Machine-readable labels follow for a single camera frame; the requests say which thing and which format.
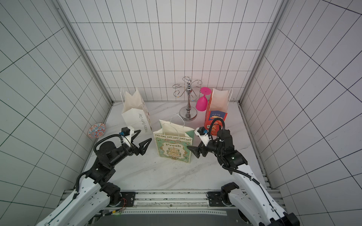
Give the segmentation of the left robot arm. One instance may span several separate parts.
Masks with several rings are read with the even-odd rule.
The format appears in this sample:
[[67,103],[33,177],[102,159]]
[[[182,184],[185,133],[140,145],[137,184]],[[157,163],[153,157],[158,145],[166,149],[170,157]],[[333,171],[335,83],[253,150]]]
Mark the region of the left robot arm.
[[144,155],[151,144],[148,138],[136,146],[133,141],[141,130],[124,127],[118,134],[99,140],[93,151],[92,167],[78,175],[72,193],[39,226],[85,226],[107,206],[117,206],[124,200],[119,186],[109,180],[115,166],[128,156]]

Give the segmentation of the green Fresh paper bag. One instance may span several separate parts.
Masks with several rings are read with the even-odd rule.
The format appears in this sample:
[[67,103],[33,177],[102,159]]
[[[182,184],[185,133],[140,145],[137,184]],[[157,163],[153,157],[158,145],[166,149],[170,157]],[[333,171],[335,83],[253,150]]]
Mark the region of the green Fresh paper bag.
[[172,121],[159,120],[160,129],[153,132],[157,151],[160,157],[183,163],[190,163],[194,129],[175,124]]

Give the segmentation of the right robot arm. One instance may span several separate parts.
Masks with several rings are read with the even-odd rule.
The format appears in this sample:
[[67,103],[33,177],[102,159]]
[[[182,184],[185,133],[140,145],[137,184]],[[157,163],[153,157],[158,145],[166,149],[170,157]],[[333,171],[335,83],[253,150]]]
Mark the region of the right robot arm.
[[225,128],[221,118],[215,118],[221,123],[216,135],[212,129],[198,127],[195,135],[200,144],[189,146],[188,149],[197,157],[212,153],[220,166],[227,170],[234,182],[221,188],[221,200],[225,206],[235,206],[239,215],[246,223],[253,226],[299,226],[300,221],[294,213],[287,213],[266,191],[254,175],[246,158],[235,149],[230,131]]

